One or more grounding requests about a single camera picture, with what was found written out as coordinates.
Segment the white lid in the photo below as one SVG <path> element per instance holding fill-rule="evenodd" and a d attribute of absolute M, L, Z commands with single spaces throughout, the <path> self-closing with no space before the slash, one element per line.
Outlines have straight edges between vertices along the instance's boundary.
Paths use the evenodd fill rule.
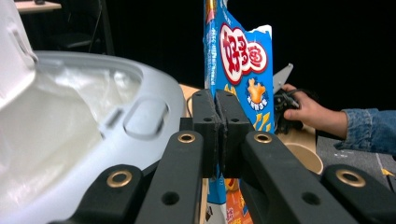
<path fill-rule="evenodd" d="M 33 82 L 36 61 L 15 2 L 1 0 L 0 110 Z"/>

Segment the blue snack bag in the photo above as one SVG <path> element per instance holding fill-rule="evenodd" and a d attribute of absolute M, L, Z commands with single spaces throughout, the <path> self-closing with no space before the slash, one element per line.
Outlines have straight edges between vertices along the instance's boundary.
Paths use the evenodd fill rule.
<path fill-rule="evenodd" d="M 236 95 L 255 130 L 273 133 L 272 27 L 246 31 L 227 0 L 204 1 L 205 88 Z M 238 179 L 209 180 L 205 223 L 252 223 Z"/>

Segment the black background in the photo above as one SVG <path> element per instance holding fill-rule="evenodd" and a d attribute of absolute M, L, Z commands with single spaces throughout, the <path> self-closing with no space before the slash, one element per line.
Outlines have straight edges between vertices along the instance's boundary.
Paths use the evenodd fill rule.
<path fill-rule="evenodd" d="M 204 86 L 204 1 L 106 4 L 116 56 Z M 315 91 L 323 105 L 396 109 L 396 17 L 390 1 L 230 0 L 228 6 L 246 30 L 272 26 L 274 72 L 293 63 L 288 82 Z M 61 24 L 47 22 L 55 30 L 54 23 Z"/>

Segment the denim sleeve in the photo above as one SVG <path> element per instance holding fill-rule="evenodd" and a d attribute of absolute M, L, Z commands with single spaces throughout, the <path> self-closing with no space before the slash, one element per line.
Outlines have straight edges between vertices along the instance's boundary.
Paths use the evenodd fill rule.
<path fill-rule="evenodd" d="M 346 140 L 337 149 L 355 149 L 396 155 L 396 110 L 344 109 L 347 116 Z"/>

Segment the metal ring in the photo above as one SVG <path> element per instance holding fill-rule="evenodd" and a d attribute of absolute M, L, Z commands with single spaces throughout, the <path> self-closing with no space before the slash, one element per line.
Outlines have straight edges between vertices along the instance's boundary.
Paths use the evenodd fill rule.
<path fill-rule="evenodd" d="M 270 143 L 272 142 L 272 137 L 264 133 L 257 133 L 254 135 L 254 139 L 260 143 Z"/>
<path fill-rule="evenodd" d="M 339 180 L 341 180 L 342 182 L 344 182 L 345 184 L 348 184 L 352 187 L 356 187 L 356 188 L 362 188 L 366 185 L 366 181 L 363 179 L 363 177 L 361 177 L 361 175 L 353 172 L 353 171 L 349 171 L 346 169 L 341 169 L 341 170 L 337 170 L 335 172 L 335 175 L 337 176 L 337 178 Z M 356 180 L 351 180 L 345 177 L 345 175 L 352 175 L 353 177 L 356 178 Z"/>
<path fill-rule="evenodd" d="M 114 178 L 117 175 L 125 175 L 125 178 L 121 181 L 116 181 L 116 180 L 114 180 Z M 110 174 L 110 176 L 107 178 L 107 184 L 111 188 L 120 188 L 120 187 L 124 187 L 125 185 L 127 185 L 129 182 L 131 182 L 131 180 L 132 180 L 131 172 L 129 172 L 127 170 L 120 170 L 120 171 L 114 171 L 113 173 Z"/>
<path fill-rule="evenodd" d="M 183 133 L 178 136 L 178 141 L 182 143 L 191 143 L 195 141 L 195 135 L 190 134 L 190 133 Z"/>

